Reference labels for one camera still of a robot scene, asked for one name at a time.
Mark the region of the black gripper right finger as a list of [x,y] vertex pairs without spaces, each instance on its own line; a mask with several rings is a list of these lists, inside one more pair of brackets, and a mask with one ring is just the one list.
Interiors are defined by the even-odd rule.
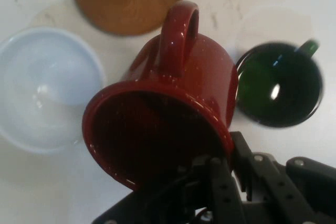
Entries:
[[268,153],[253,153],[241,132],[231,137],[233,171],[247,194],[247,220],[335,223],[335,168],[306,157],[281,165]]

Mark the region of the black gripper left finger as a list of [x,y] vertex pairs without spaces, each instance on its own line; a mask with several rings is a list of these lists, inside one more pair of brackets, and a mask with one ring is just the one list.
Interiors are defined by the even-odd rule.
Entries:
[[225,159],[205,158],[133,191],[93,223],[244,223],[242,201]]

